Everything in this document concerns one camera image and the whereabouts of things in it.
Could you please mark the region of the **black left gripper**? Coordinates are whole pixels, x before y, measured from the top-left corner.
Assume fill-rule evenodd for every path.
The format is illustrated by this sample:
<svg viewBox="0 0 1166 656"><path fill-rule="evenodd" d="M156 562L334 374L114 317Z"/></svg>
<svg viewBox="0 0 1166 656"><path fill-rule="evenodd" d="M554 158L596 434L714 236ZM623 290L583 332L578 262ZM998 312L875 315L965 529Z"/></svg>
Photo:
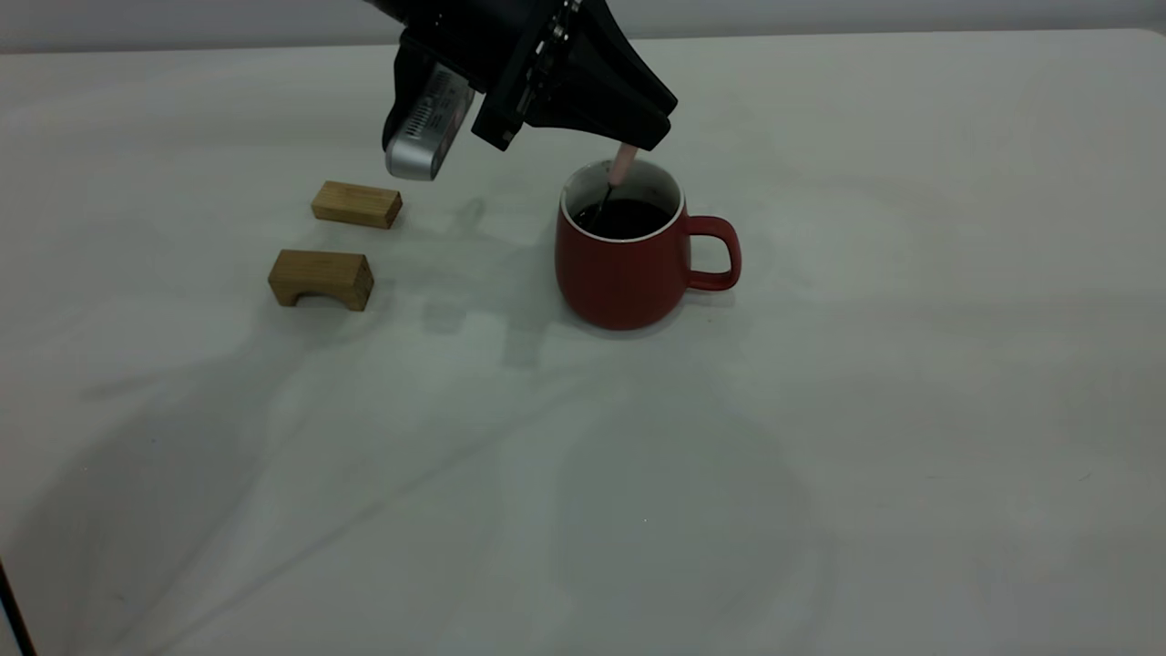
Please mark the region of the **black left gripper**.
<svg viewBox="0 0 1166 656"><path fill-rule="evenodd" d="M399 140L438 151L484 97L475 134L508 149L521 126L635 149L670 133L677 99L607 1L401 1Z"/></svg>

